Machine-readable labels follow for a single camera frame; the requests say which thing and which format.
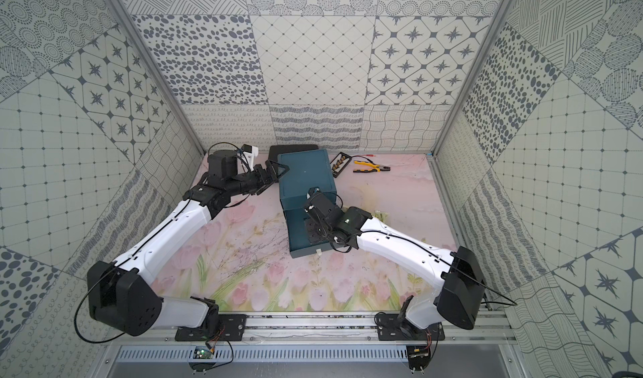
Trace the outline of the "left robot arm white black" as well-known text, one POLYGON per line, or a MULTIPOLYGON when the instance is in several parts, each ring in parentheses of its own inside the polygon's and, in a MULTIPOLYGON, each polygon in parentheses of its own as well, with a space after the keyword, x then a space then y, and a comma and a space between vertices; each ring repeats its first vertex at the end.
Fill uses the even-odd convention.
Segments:
POLYGON ((177 328, 177 336, 189 339, 219 337, 215 301, 164 298, 154 292, 152 283, 172 256, 233 197, 258 196, 286 175, 288 166, 275 161, 256 165, 257 153, 256 147, 245 145, 209 155, 207 172, 159 226, 112 262, 96 262, 87 273, 84 298, 90 317, 130 336, 177 328))

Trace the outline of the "teal drawer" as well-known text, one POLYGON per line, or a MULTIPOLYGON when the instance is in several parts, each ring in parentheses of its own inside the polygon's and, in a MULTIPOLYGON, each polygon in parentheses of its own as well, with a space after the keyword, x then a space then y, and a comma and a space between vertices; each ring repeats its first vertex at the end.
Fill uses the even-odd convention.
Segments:
POLYGON ((292 258, 306 257, 318 252, 331 251, 332 246, 322 236, 316 223, 303 209, 284 211, 289 252, 292 258))

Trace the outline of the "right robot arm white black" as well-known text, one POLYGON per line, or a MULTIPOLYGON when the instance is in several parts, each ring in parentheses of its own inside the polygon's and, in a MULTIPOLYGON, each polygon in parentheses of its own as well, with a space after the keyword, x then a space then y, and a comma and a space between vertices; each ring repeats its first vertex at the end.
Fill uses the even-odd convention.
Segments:
POLYGON ((431 246, 361 208, 341 209, 316 188, 306 195, 304 211, 333 249, 374 253, 430 284, 423 294, 405 300, 391 328, 415 333, 446 321, 461 329, 474 329, 486 287, 471 250, 459 247, 454 252, 431 246))

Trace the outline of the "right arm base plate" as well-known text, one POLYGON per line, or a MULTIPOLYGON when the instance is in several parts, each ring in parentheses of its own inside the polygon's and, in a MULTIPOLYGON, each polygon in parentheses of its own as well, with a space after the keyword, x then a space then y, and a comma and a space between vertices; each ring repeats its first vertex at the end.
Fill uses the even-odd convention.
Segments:
POLYGON ((398 314, 378 312, 373 321, 376 325, 379 341, 443 341, 444 328, 441 324, 432 324, 426 329, 416 328, 405 319, 400 319, 398 314))

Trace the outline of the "teal drawer cabinet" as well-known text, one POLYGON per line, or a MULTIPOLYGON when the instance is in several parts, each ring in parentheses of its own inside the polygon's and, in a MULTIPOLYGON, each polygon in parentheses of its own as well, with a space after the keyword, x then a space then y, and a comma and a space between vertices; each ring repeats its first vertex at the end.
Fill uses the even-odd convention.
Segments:
POLYGON ((318 188, 329 200, 336 200, 335 179, 325 149, 280 154, 277 161, 289 170, 279 180, 284 211, 303 209, 311 188, 318 188))

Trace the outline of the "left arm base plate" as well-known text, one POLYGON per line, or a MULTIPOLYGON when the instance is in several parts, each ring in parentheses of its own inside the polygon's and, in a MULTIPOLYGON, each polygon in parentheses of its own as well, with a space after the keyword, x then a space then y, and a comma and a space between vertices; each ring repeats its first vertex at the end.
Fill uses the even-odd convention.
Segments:
POLYGON ((242 341, 247 314, 217 314, 208 316, 199 328, 179 327, 175 334, 175 341, 242 341))

